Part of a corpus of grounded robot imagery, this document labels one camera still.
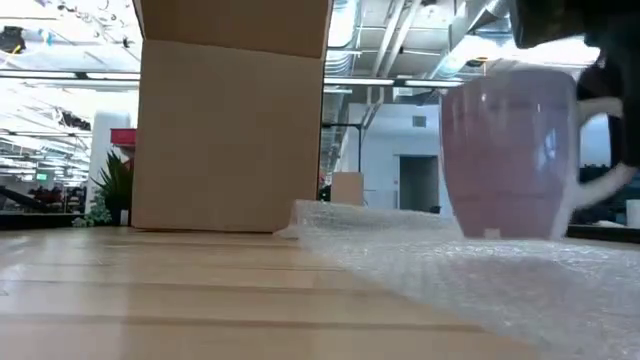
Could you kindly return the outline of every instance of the white mug handle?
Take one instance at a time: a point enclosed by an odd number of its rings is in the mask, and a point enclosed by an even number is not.
[[[614,97],[602,97],[578,102],[578,121],[582,127],[594,115],[606,113],[617,118],[622,118],[622,101]],[[627,185],[637,168],[627,166],[622,162],[613,169],[593,181],[586,184],[578,184],[573,196],[574,208],[583,208],[593,205],[613,195],[623,186]]]

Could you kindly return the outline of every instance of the cardboard box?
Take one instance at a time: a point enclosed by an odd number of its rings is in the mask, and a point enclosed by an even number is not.
[[[330,4],[141,5],[133,225],[285,227],[293,201],[317,194]]]
[[[335,172],[331,175],[331,202],[364,205],[364,176],[358,172]]]

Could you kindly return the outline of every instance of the pink mug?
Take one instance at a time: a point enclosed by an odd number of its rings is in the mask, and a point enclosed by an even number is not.
[[[572,212],[615,193],[636,168],[617,165],[578,183],[580,127],[622,116],[616,98],[576,101],[565,73],[521,70],[449,90],[440,136],[451,205],[469,238],[564,235]]]

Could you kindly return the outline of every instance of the table surface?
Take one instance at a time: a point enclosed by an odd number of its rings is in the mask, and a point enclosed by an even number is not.
[[[0,233],[2,359],[535,359],[268,235]]]

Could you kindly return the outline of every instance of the doorway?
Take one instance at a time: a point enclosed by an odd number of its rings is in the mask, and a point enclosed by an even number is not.
[[[430,211],[440,206],[438,157],[400,156],[400,209]]]

